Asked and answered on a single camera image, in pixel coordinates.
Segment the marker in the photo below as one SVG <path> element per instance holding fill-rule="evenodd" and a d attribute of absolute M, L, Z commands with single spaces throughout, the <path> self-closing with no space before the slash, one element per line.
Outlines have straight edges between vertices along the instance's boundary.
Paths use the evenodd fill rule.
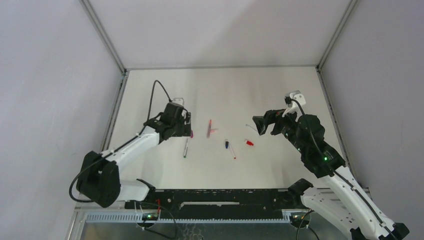
<path fill-rule="evenodd" d="M 187 157 L 187 150 L 189 150 L 189 138 L 187 137 L 187 141 L 185 142 L 185 149 L 184 149 L 184 158 Z"/>
<path fill-rule="evenodd" d="M 232 154 L 232 157 L 233 157 L 234 159 L 236 159 L 236 155 L 234 154 L 233 148 L 231 147 L 230 142 L 226 139 L 226 140 L 225 140 L 225 147 L 227 147 L 227 143 L 228 143 L 229 150 L 230 150 L 230 152 L 231 152 L 231 154 Z"/>
<path fill-rule="evenodd" d="M 190 138 L 191 139 L 193 138 L 193 130 L 191 130 Z M 183 156 L 184 158 L 187 157 L 187 150 L 189 150 L 189 138 L 188 137 L 187 137 L 187 141 L 185 142 L 184 156 Z"/>
<path fill-rule="evenodd" d="M 249 141 L 249 140 L 247 140 L 247 139 L 245 139 L 244 140 L 244 142 L 247 144 L 247 145 L 249 145 L 249 146 L 253 146 L 254 144 L 253 144 L 253 142 L 251 142 L 251 141 Z"/>
<path fill-rule="evenodd" d="M 212 119 L 209 120 L 209 126 L 207 127 L 207 135 L 206 135 L 207 139 L 211 136 L 211 127 L 212 127 Z"/>

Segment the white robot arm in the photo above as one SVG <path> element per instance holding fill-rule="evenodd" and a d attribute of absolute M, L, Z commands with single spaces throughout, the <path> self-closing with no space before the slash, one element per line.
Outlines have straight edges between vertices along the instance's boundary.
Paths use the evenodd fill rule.
<path fill-rule="evenodd" d="M 163 141 L 171 137 L 189 137 L 191 113 L 181 104 L 169 102 L 163 112 L 147 120 L 143 126 L 141 132 L 137 132 L 120 147 L 101 153 L 91 151 L 85 155 L 81 171 L 69 187 L 69 195 L 73 200 L 96 202 L 106 208 L 115 201 L 142 201 L 146 198 L 151 185 L 142 180 L 120 180 L 120 173 L 141 153 Z M 80 200 L 72 196 L 75 181 L 76 189 L 91 200 Z"/>
<path fill-rule="evenodd" d="M 269 124 L 275 124 L 271 135 L 283 134 L 301 153 L 304 166 L 338 196 L 347 210 L 326 199 L 305 179 L 291 186 L 300 194 L 302 204 L 322 215 L 348 240 L 401 240 L 408 235 L 403 223 L 394 223 L 374 204 L 343 158 L 324 141 L 325 129 L 320 120 L 303 112 L 306 101 L 301 92 L 287 94 L 285 102 L 287 109 L 269 110 L 264 116 L 252 118 L 259 135 Z"/>

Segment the table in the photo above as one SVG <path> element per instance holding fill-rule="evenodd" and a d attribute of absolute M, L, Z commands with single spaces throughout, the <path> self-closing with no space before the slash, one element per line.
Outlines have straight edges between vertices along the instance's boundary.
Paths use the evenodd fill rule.
<path fill-rule="evenodd" d="M 326 188 L 300 160 L 299 152 L 282 136 L 271 136 L 272 126 L 258 136 L 252 116 L 285 108 L 284 95 L 300 90 L 304 110 L 317 115 L 325 140 L 339 153 L 341 147 L 314 67 L 241 67 L 132 70 L 124 89 L 109 147 L 116 148 L 140 131 L 147 119 L 154 80 L 172 98 L 183 98 L 192 114 L 194 138 L 183 158 L 186 138 L 175 137 L 149 149 L 121 173 L 121 179 L 141 178 L 157 189 L 266 189 L 288 188 L 300 178 Z M 151 117 L 165 109 L 168 99 L 156 85 Z M 209 120 L 218 128 L 207 139 Z M 225 148 L 231 143 L 237 159 Z M 245 144 L 245 139 L 254 146 Z"/>

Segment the red object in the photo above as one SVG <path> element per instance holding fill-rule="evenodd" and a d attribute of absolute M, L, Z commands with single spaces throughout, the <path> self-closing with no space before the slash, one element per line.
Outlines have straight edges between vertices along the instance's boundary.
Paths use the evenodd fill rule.
<path fill-rule="evenodd" d="M 251 141 L 249 141 L 249 140 L 245 140 L 244 141 L 247 145 L 249 145 L 249 146 L 253 146 L 254 144 L 253 144 L 253 142 L 251 142 Z"/>
<path fill-rule="evenodd" d="M 159 214 L 161 212 L 161 200 L 160 199 L 156 199 L 155 202 L 157 203 L 157 213 Z"/>

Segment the pen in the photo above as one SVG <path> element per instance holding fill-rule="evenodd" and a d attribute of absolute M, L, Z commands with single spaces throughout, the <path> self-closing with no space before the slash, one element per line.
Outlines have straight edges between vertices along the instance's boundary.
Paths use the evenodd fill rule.
<path fill-rule="evenodd" d="M 209 126 L 207 127 L 206 138 L 209 138 L 211 136 L 211 127 L 212 127 L 212 119 L 209 120 Z"/>
<path fill-rule="evenodd" d="M 232 157 L 234 159 L 236 159 L 236 155 L 234 154 L 233 148 L 231 147 L 231 144 L 230 144 L 230 142 L 227 139 L 225 140 L 225 148 L 229 148 L 229 150 L 230 150 L 230 152 L 232 154 Z"/>
<path fill-rule="evenodd" d="M 187 150 L 188 149 L 189 149 L 189 138 L 187 137 L 187 141 L 185 142 L 184 158 L 187 157 Z"/>
<path fill-rule="evenodd" d="M 258 132 L 258 130 L 256 130 L 256 129 L 254 129 L 254 127 L 252 127 L 251 125 L 249 125 L 249 124 L 246 124 L 246 127 L 248 127 L 248 128 L 251 128 L 253 131 L 255 131 L 255 132 Z"/>

